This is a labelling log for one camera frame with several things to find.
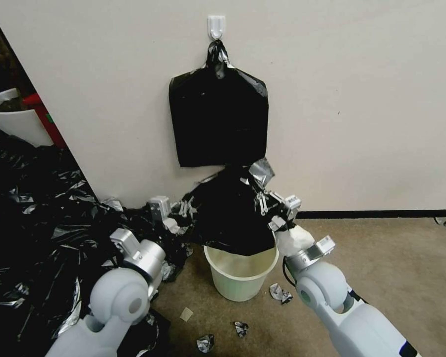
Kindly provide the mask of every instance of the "black plastic sheeting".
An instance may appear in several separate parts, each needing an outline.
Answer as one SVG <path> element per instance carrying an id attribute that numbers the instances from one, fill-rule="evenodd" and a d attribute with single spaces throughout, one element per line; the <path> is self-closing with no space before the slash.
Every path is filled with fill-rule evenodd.
<path id="1" fill-rule="evenodd" d="M 102 264 L 121 259 L 109 239 L 118 227 L 130 228 L 138 240 L 156 241 L 181 268 L 186 247 L 163 228 L 154 229 L 150 216 L 148 207 L 118 212 L 100 204 L 69 151 L 35 148 L 0 132 L 0 354 L 46 354 L 75 307 L 76 282 L 80 316 L 89 313 L 94 283 L 112 268 Z M 132 330 L 146 331 L 143 323 Z M 161 324 L 162 336 L 166 329 Z M 153 334 L 140 336 L 135 346 L 126 339 L 123 349 L 155 342 Z"/>
<path id="2" fill-rule="evenodd" d="M 250 165 L 264 157 L 266 85 L 231 66 L 220 40 L 208 47 L 203 68 L 172 79 L 168 97 L 180 166 Z"/>
<path id="3" fill-rule="evenodd" d="M 194 243 L 240 255 L 260 253 L 274 247 L 275 240 L 268 228 L 271 215 L 261 215 L 259 192 L 249 167 L 227 167 L 182 198 L 196 208 L 193 218 L 178 215 L 178 206 L 173 217 L 187 228 L 185 239 Z M 268 202 L 270 210 L 278 206 Z"/>

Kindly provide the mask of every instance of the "black baseboard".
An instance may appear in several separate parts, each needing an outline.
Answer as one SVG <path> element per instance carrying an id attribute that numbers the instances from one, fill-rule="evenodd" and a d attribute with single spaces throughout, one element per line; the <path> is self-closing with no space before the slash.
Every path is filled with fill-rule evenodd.
<path id="1" fill-rule="evenodd" d="M 304 218 L 422 218 L 446 217 L 446 210 L 403 211 L 310 211 L 298 212 L 297 219 Z"/>

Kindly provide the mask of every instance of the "white flower pot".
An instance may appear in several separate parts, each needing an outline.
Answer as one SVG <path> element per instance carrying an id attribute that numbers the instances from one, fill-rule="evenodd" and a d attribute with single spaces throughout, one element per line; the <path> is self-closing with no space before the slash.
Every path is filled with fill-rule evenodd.
<path id="1" fill-rule="evenodd" d="M 0 92 L 0 103 L 16 97 L 18 97 L 16 88 L 8 89 Z M 0 112 L 0 129 L 34 146 L 53 144 L 33 109 L 21 112 Z"/>

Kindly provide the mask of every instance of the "plastic bag pile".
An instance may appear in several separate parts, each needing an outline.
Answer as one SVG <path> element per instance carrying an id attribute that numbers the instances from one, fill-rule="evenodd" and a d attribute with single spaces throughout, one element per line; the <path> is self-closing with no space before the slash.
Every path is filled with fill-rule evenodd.
<path id="1" fill-rule="evenodd" d="M 187 247 L 152 227 L 148 207 L 118 211 L 113 203 L 99 203 L 69 151 L 0 132 L 2 355 L 43 356 L 89 312 L 94 283 L 119 265 L 109 239 L 118 227 L 157 241 L 176 270 L 183 266 Z M 137 350 L 155 342 L 144 339 L 134 339 Z"/>

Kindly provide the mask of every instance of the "white plastic trash can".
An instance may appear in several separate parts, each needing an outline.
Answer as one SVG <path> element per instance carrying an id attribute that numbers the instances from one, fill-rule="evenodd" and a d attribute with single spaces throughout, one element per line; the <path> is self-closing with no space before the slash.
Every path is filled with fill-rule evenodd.
<path id="1" fill-rule="evenodd" d="M 231 301 L 247 301 L 261 289 L 279 258 L 276 247 L 244 256 L 203 247 L 218 292 Z"/>

